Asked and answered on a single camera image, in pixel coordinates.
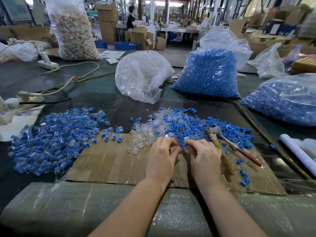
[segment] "person in black shirt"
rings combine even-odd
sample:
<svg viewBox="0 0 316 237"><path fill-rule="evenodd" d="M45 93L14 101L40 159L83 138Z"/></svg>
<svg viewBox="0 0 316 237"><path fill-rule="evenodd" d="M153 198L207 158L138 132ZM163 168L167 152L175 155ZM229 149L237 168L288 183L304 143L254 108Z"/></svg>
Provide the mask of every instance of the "person in black shirt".
<svg viewBox="0 0 316 237"><path fill-rule="evenodd" d="M127 29L130 29L130 28L134 28L134 26L137 25L134 18L134 15L136 14L136 8L134 6L130 6L128 8L128 11L130 12L130 14L127 18Z"/></svg>

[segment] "forearm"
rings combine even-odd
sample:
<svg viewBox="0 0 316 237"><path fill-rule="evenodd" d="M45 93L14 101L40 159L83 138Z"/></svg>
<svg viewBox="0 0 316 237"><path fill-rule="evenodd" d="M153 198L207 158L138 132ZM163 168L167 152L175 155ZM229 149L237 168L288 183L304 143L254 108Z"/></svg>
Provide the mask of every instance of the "forearm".
<svg viewBox="0 0 316 237"><path fill-rule="evenodd" d="M163 192L157 181L142 180L89 237L144 236Z"/></svg>
<svg viewBox="0 0 316 237"><path fill-rule="evenodd" d="M209 187L201 193L221 237L267 237L224 186Z"/></svg>

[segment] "person's right hand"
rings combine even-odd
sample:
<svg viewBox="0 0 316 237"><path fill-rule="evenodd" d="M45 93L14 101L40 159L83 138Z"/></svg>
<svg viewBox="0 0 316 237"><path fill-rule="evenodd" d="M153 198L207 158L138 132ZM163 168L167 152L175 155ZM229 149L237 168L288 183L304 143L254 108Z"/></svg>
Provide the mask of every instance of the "person's right hand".
<svg viewBox="0 0 316 237"><path fill-rule="evenodd" d="M222 151L212 142L185 140L191 155L191 174L199 190L221 185Z"/></svg>

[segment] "bag of blue plastic parts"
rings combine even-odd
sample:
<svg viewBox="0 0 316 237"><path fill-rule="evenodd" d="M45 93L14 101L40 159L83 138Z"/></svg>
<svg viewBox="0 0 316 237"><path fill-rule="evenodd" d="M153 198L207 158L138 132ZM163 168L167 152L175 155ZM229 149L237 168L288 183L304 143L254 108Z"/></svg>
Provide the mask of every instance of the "bag of blue plastic parts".
<svg viewBox="0 0 316 237"><path fill-rule="evenodd" d="M290 124L316 126L316 74L270 79L241 104Z"/></svg>
<svg viewBox="0 0 316 237"><path fill-rule="evenodd" d="M237 69L243 67L252 51L245 39L238 39L229 29L211 29L192 51L179 79L171 88L192 93L240 98Z"/></svg>

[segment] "red handle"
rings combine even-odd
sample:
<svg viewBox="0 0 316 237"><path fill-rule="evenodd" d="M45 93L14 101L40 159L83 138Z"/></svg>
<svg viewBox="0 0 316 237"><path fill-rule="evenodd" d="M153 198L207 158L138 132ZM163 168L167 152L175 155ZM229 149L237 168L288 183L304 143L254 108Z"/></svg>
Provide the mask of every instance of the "red handle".
<svg viewBox="0 0 316 237"><path fill-rule="evenodd" d="M255 163L257 166L261 166L261 163L257 161L255 158L253 158L251 155L243 151L242 149L237 148L237 151L242 153L244 156L246 156L248 159L250 159L253 163Z"/></svg>

